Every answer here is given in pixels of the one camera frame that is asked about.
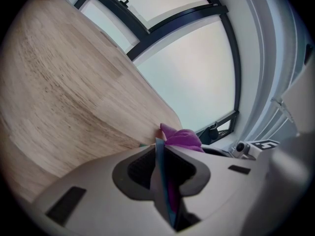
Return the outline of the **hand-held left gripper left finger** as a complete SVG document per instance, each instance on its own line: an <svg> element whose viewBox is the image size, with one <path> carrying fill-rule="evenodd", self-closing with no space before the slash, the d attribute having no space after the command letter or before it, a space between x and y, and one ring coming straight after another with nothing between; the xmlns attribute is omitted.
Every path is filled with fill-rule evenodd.
<svg viewBox="0 0 315 236"><path fill-rule="evenodd" d="M45 189L33 205L68 232L81 236L170 236L149 188L128 173L154 146L97 158L75 168Z"/></svg>

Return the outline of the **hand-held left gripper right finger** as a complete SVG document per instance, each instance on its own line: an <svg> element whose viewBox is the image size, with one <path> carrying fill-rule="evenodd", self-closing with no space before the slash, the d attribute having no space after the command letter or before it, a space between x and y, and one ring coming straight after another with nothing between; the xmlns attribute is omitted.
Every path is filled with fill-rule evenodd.
<svg viewBox="0 0 315 236"><path fill-rule="evenodd" d="M270 151L256 160L216 156L177 146L167 149L184 159L195 159L210 170L210 179L194 196L184 197L187 210L200 222L179 236L243 236L249 213L261 193L269 170Z"/></svg>

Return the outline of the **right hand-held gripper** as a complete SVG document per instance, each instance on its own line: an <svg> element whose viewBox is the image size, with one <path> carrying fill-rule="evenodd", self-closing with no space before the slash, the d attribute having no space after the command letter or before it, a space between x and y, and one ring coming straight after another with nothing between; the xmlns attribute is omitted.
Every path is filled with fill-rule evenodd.
<svg viewBox="0 0 315 236"><path fill-rule="evenodd" d="M265 150L274 149L279 142L274 140L258 140L258 141L240 141L231 155L234 158L256 160L258 156Z"/></svg>

